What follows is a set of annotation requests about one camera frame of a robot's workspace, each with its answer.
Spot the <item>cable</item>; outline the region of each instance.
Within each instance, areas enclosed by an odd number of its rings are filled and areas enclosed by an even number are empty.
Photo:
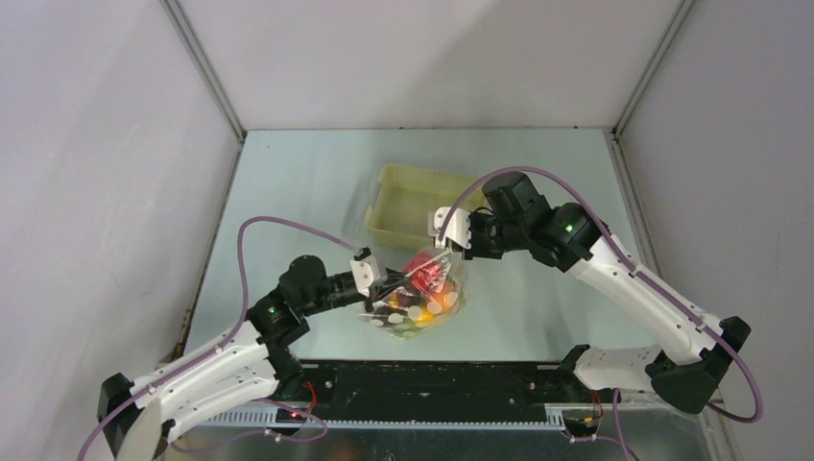
[[[469,196],[472,192],[474,192],[478,187],[484,184],[486,181],[500,176],[505,175],[507,173],[516,173],[516,172],[528,172],[528,173],[536,173],[541,175],[549,180],[556,182],[560,185],[563,189],[565,189],[572,197],[585,209],[587,215],[590,217],[591,221],[596,224],[596,227],[602,233],[602,237],[608,243],[610,250],[616,255],[616,258],[622,262],[628,270],[633,273],[636,269],[636,265],[633,261],[628,259],[627,255],[619,248],[616,242],[613,241],[611,237],[611,232],[605,227],[605,224],[599,218],[599,215],[590,207],[588,202],[580,195],[579,192],[576,191],[570,184],[565,182],[562,178],[551,173],[550,171],[543,170],[542,168],[537,168],[534,166],[510,166],[506,168],[500,168],[499,170],[494,170],[491,173],[488,173],[483,178],[479,179],[478,181],[474,182],[467,190],[461,194],[460,197],[452,204],[452,207],[446,213],[446,217],[443,219],[443,224],[441,225],[441,231],[439,232],[438,239],[443,241],[443,237],[446,234],[446,228],[449,226],[449,221],[452,218],[452,215],[455,213],[455,210],[461,207],[461,204],[464,202],[466,197]],[[700,328],[703,332],[708,334],[714,341],[717,343],[721,348],[732,357],[732,360],[737,364],[738,368],[740,368],[743,376],[746,378],[746,382],[749,384],[749,388],[752,390],[752,395],[754,397],[754,414],[749,417],[739,416],[730,413],[729,411],[715,405],[712,402],[707,402],[706,406],[711,408],[712,410],[716,411],[717,413],[726,416],[734,421],[738,421],[739,423],[756,423],[760,418],[763,417],[763,396],[760,393],[760,388],[757,386],[757,379],[755,379],[752,371],[749,370],[749,367],[746,365],[746,362],[743,361],[743,358],[737,353],[735,349],[730,346],[729,343],[724,341],[724,338],[721,337],[718,333],[716,333],[712,328],[708,327],[704,321],[697,315],[695,312],[689,309],[689,307],[685,306],[681,301],[679,301],[675,296],[671,295],[666,289],[664,289],[658,282],[651,279],[647,274],[643,272],[635,272],[635,276],[643,281],[646,285],[650,286],[654,291],[659,293],[665,300],[669,301],[672,305],[674,305],[682,314],[686,315],[687,318],[695,324],[696,328]]]
[[[314,385],[311,384],[311,381],[305,381],[302,387],[311,391],[311,404],[308,406],[308,411],[314,411],[314,407],[317,406],[317,391],[314,389]]]
[[[472,212],[473,212],[473,213],[477,213],[478,211],[480,211],[480,210],[482,210],[482,209],[484,209],[484,210],[488,211],[488,212],[489,212],[489,214],[494,215],[494,211],[492,211],[492,210],[491,210],[491,208],[489,208],[488,206],[479,206],[479,207],[477,207],[476,209],[474,209]]]
[[[597,416],[595,418],[601,420],[602,418],[605,417],[605,407],[602,406],[602,399],[600,399],[598,392],[593,391],[593,397],[596,399],[596,403],[599,404],[599,411],[600,411],[599,416]]]
[[[202,448],[199,448],[199,449],[185,449],[184,447],[179,447],[178,444],[176,444],[175,442],[170,444],[170,447],[172,447],[175,451],[179,451],[179,452],[184,453],[184,454],[198,455],[198,454],[209,453],[209,452],[211,452],[211,451],[213,451],[215,449],[219,449],[220,447],[222,447],[224,445],[228,445],[228,444],[230,444],[230,443],[232,443],[232,442],[234,442],[236,440],[242,439],[244,437],[249,437],[250,435],[257,435],[257,434],[263,434],[263,435],[267,435],[267,436],[274,435],[276,440],[288,440],[290,442],[301,443],[301,442],[313,442],[313,441],[315,441],[317,439],[321,439],[328,432],[328,425],[325,423],[325,421],[321,420],[317,416],[312,415],[310,412],[307,412],[305,410],[297,410],[297,408],[292,408],[292,407],[290,407],[290,406],[288,406],[288,405],[286,405],[284,403],[280,403],[280,402],[274,401],[274,400],[257,399],[256,401],[262,401],[264,403],[268,403],[269,405],[276,406],[277,408],[282,408],[283,410],[286,410],[289,413],[299,413],[302,416],[304,416],[305,418],[307,418],[307,419],[313,421],[314,423],[317,423],[318,425],[320,425],[320,427],[323,430],[322,430],[322,432],[320,432],[317,435],[313,435],[313,436],[310,436],[310,437],[301,437],[300,438],[300,437],[293,437],[293,436],[290,436],[290,435],[283,435],[283,434],[280,434],[278,432],[274,432],[269,428],[262,428],[262,429],[257,428],[257,429],[250,429],[250,430],[247,430],[247,431],[244,431],[244,432],[240,432],[238,434],[232,435],[231,437],[227,437],[226,439],[219,440],[218,442],[215,442],[212,445],[207,445],[206,447],[202,447]]]
[[[93,441],[96,439],[96,437],[99,436],[99,434],[102,432],[102,429],[107,427],[110,424],[110,422],[113,421],[113,419],[115,419],[117,416],[119,416],[119,414],[122,411],[125,410],[125,408],[127,408],[128,406],[130,406],[132,403],[136,402],[137,400],[141,399],[145,395],[147,395],[147,393],[149,392],[149,390],[151,388],[157,388],[158,386],[161,386],[162,384],[169,381],[170,379],[173,379],[174,377],[176,377],[176,376],[186,372],[187,370],[190,370],[191,368],[197,366],[198,364],[200,364],[204,360],[207,360],[207,358],[214,355],[217,350],[221,350],[223,347],[225,347],[226,345],[229,344],[229,341],[234,339],[234,337],[237,335],[237,331],[240,329],[240,327],[246,321],[246,313],[249,311],[249,282],[248,282],[247,277],[246,277],[246,264],[245,264],[244,259],[243,259],[243,235],[244,235],[244,233],[246,233],[246,228],[248,226],[250,226],[250,225],[252,225],[254,223],[259,223],[259,222],[281,224],[283,226],[288,226],[288,227],[291,227],[291,228],[294,228],[294,229],[298,229],[300,231],[306,231],[306,232],[309,232],[309,233],[313,233],[314,235],[317,235],[319,237],[330,240],[331,242],[334,242],[337,245],[340,245],[343,248],[346,248],[346,249],[354,252],[355,254],[359,253],[359,251],[361,250],[359,247],[357,247],[355,245],[351,245],[350,243],[347,243],[345,240],[343,240],[343,239],[341,239],[341,238],[339,238],[337,236],[331,235],[331,234],[329,234],[327,232],[323,232],[323,231],[318,230],[318,229],[311,228],[309,226],[305,226],[304,224],[295,223],[294,221],[289,221],[287,219],[275,218],[274,216],[254,216],[253,218],[249,218],[246,221],[244,221],[244,223],[242,225],[240,225],[240,229],[237,232],[237,268],[238,268],[238,271],[240,272],[240,284],[241,284],[241,287],[242,287],[243,307],[240,310],[240,316],[238,317],[238,321],[234,325],[234,328],[229,332],[229,334],[224,338],[223,341],[218,343],[218,345],[216,347],[203,352],[201,355],[193,358],[192,360],[190,360],[190,361],[186,362],[185,364],[181,365],[180,367],[178,367],[175,371],[172,371],[172,372],[160,377],[159,379],[156,379],[152,383],[144,386],[144,389],[142,389],[142,390],[136,392],[135,394],[133,394],[132,397],[130,397],[129,399],[122,402],[122,404],[117,406],[113,411],[111,411],[107,416],[105,416],[99,422],[99,424],[96,425],[96,427],[93,428],[93,430],[90,432],[90,435],[87,436],[87,439],[85,439],[84,443],[82,444],[82,448],[80,449],[79,454],[77,455],[77,461],[84,461],[84,458],[87,455],[87,452],[90,450],[90,444],[92,444]]]
[[[632,461],[634,458],[631,456],[631,451],[628,449],[628,445],[625,443],[625,435],[622,433],[622,424],[619,422],[619,406],[618,401],[622,398],[622,391],[619,388],[616,388],[613,391],[613,401],[610,403],[613,407],[613,422],[616,423],[616,437],[619,438],[619,447],[622,448],[622,451],[625,452],[625,457],[628,461]]]
[[[582,443],[582,442],[596,442],[597,440],[604,440],[606,442],[613,442],[620,448],[622,447],[621,445],[619,445],[618,440],[614,439],[613,437],[608,437],[607,435],[597,435],[595,437],[592,437],[592,436],[574,437],[573,435],[571,435],[570,432],[568,432],[568,429],[564,430],[563,432],[560,432],[560,434],[563,437],[565,437],[566,439],[568,439],[568,441],[570,443],[572,443],[572,444],[574,444],[574,443]],[[633,457],[634,461],[641,461],[641,459],[632,450],[628,449],[628,453]]]

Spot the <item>white wall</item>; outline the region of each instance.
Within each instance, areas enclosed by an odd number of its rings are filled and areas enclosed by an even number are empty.
[[[678,3],[183,2],[248,129],[609,126]]]
[[[157,1],[0,18],[0,459],[73,459],[177,340],[236,145]]]
[[[747,460],[811,459],[812,24],[810,0],[700,2],[623,137],[668,278],[753,327],[766,416],[735,425]]]

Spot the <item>clear plastic bag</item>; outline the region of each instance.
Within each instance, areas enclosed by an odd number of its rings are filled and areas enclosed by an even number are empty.
[[[465,303],[464,261],[449,250],[424,248],[404,267],[404,277],[381,289],[362,320],[400,339],[412,338],[454,316]]]

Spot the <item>translucent plastic bin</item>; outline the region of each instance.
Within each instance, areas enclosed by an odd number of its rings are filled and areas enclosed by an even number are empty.
[[[441,206],[451,206],[476,177],[425,170],[404,165],[385,165],[376,185],[372,205],[365,213],[365,227],[374,242],[410,250],[432,245],[427,217]],[[472,211],[486,206],[480,190],[462,208]]]

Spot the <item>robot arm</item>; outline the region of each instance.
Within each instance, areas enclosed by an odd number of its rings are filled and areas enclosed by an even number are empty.
[[[624,388],[655,392],[681,411],[700,413],[718,387],[731,357],[636,276],[643,273],[701,317],[738,351],[749,326],[737,317],[721,321],[690,303],[638,261],[631,271],[618,260],[596,224],[577,204],[552,208],[522,173],[486,182],[483,192],[491,214],[456,209],[446,235],[439,237],[449,208],[430,218],[435,245],[461,251],[465,259],[499,259],[510,251],[528,251],[532,258],[571,274],[608,298],[647,329],[658,341],[644,349],[603,351],[575,347],[563,361],[590,389]],[[621,243],[614,242],[630,259]]]
[[[104,429],[113,454],[139,414],[155,400],[160,401],[162,421],[158,456],[187,430],[236,405],[267,397],[293,398],[301,390],[302,367],[288,346],[308,332],[305,317],[375,298],[388,275],[400,277],[381,267],[368,249],[350,266],[349,272],[328,277],[319,258],[300,256],[279,278],[277,288],[249,309],[246,321],[224,347],[217,345],[232,328],[148,375],[129,380],[117,374],[107,379],[102,384],[99,421],[148,388]],[[160,377],[213,348],[215,353],[207,359],[153,387]]]

